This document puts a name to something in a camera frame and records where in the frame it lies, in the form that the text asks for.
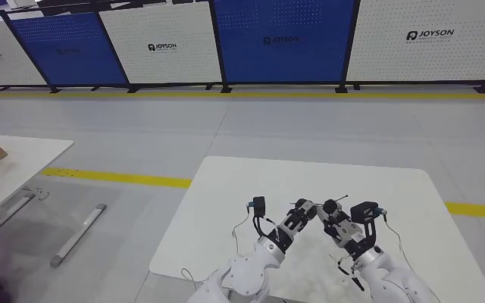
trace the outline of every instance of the blue pegboard panel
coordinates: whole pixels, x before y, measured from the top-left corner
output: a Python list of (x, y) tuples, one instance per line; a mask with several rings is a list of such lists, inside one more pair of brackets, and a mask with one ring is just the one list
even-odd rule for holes
[(354, 0), (215, 0), (228, 82), (340, 81)]
[(94, 13), (13, 20), (53, 85), (125, 84)]

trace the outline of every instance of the floor marking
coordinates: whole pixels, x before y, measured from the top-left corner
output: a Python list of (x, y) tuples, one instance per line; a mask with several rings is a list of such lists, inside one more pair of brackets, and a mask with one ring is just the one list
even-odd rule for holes
[[(97, 181), (134, 183), (148, 186), (166, 186), (188, 189), (191, 179), (172, 178), (168, 176), (145, 176), (129, 173), (109, 173), (94, 170), (71, 170), (68, 168), (46, 168), (44, 176), (62, 176), (67, 178), (88, 179)], [(472, 217), (485, 217), (485, 205), (445, 202), (450, 214), (460, 214)]]
[(485, 94), (470, 93), (381, 93), (353, 92), (59, 92), (57, 94), (32, 92), (1, 92), (2, 98), (139, 98), (139, 97), (219, 97), (219, 98), (406, 98), (406, 99), (485, 99)]
[(450, 214), (462, 214), (464, 216), (485, 217), (485, 205), (445, 202)]
[(188, 189), (191, 179), (170, 178), (168, 176), (143, 176), (128, 173), (109, 173), (93, 170), (71, 170), (68, 168), (46, 168), (42, 175), (45, 176), (64, 176), (67, 178), (88, 179), (98, 181), (110, 181), (121, 183), (135, 183), (149, 186), (167, 186)]

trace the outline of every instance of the white table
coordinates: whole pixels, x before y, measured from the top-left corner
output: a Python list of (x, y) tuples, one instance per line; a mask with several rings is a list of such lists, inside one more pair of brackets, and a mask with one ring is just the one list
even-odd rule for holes
[[(0, 136), (0, 147), (8, 153), (6, 158), (0, 160), (0, 206), (24, 188), (30, 179), (64, 154), (73, 144), (74, 142), (70, 140)], [(3, 210), (0, 226), (34, 196), (32, 192), (29, 192), (8, 210)], [(75, 233), (53, 257), (51, 261), (53, 267), (57, 267), (64, 260), (67, 253), (105, 207), (106, 205), (98, 205), (88, 216), (83, 228)]]
[[(150, 263), (155, 274), (182, 278), (188, 268), (205, 279), (236, 254), (232, 228), (246, 216), (245, 203), (266, 197), (266, 215), (279, 223), (299, 198), (323, 202), (349, 195), (344, 211), (363, 201), (388, 210), (413, 268), (442, 303), (479, 302), (485, 278), (430, 177), (422, 170), (341, 164), (207, 157), (188, 189)], [(405, 267), (398, 241), (377, 219), (377, 244)], [(268, 270), (270, 295), (314, 303), (371, 302), (336, 268), (346, 253), (315, 218), (296, 235), (279, 270)], [(258, 239), (251, 220), (237, 230), (239, 250)]]

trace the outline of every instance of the perforated panel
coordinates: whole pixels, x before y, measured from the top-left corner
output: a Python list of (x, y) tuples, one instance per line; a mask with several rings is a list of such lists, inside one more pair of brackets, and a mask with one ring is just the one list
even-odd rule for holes
[(13, 20), (54, 85), (125, 84), (121, 69), (93, 13)]
[(131, 83), (221, 81), (207, 2), (100, 14)]
[(227, 81), (339, 81), (353, 4), (215, 0)]
[(484, 0), (361, 0), (347, 80), (482, 79)]
[(45, 85), (5, 22), (0, 22), (0, 85)]

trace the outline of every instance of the panel post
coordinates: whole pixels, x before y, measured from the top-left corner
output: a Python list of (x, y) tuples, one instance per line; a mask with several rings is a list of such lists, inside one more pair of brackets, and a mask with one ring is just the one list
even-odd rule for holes
[(128, 80), (127, 73), (124, 71), (123, 65), (121, 64), (120, 58), (118, 57), (118, 54), (116, 53), (116, 49), (114, 49), (113, 42), (111, 41), (111, 38), (109, 37), (108, 31), (106, 30), (105, 24), (103, 23), (103, 20), (101, 19), (101, 16), (99, 15), (99, 9), (97, 5), (96, 0), (91, 0), (91, 5), (92, 5), (92, 11), (94, 12), (96, 19), (98, 19), (99, 26), (101, 27), (102, 32), (105, 34), (106, 40), (108, 41), (109, 47), (111, 51), (113, 52), (114, 59), (116, 60), (116, 63), (118, 65), (118, 68), (120, 68), (121, 73), (123, 74), (124, 81), (127, 85), (128, 88), (128, 94), (133, 94), (138, 91), (139, 87), (134, 86), (130, 83)]
[(346, 82), (347, 72), (349, 71), (350, 55), (352, 53), (352, 45), (354, 43), (355, 28), (357, 27), (358, 9), (361, 6), (361, 0), (354, 0), (354, 7), (352, 8), (352, 18), (350, 21), (349, 35), (347, 39), (346, 54), (343, 59), (342, 77), (340, 78), (339, 87), (335, 88), (337, 93), (347, 93)]
[(212, 28), (214, 29), (214, 39), (215, 39), (215, 47), (217, 49), (217, 59), (219, 60), (219, 69), (221, 70), (221, 79), (222, 79), (221, 93), (230, 93), (233, 89), (231, 89), (227, 85), (226, 69), (224, 67), (224, 59), (222, 56), (221, 38), (219, 36), (219, 27), (217, 27), (217, 16), (215, 13), (214, 0), (208, 0), (208, 2), (209, 2), (209, 9), (211, 10), (211, 20), (212, 20)]
[(485, 84), (482, 86), (474, 87), (474, 90), (476, 90), (479, 94), (485, 94)]
[(57, 87), (53, 86), (52, 83), (49, 81), (45, 73), (42, 71), (40, 68), (39, 64), (37, 63), (36, 59), (30, 54), (29, 50), (27, 49), (27, 46), (25, 43), (23, 43), (23, 40), (20, 38), (17, 30), (15, 29), (14, 25), (11, 22), (10, 17), (8, 16), (7, 12), (5, 10), (0, 11), (0, 15), (2, 16), (3, 21), (7, 25), (8, 29), (12, 32), (14, 35), (15, 39), (18, 41), (20, 46), (22, 47), (23, 51), (27, 54), (27, 57), (32, 61), (33, 65), (36, 67), (37, 71), (39, 71), (40, 76), (44, 79), (45, 83), (47, 86), (51, 89), (51, 94), (55, 94), (57, 92), (60, 92), (61, 90), (58, 89)]

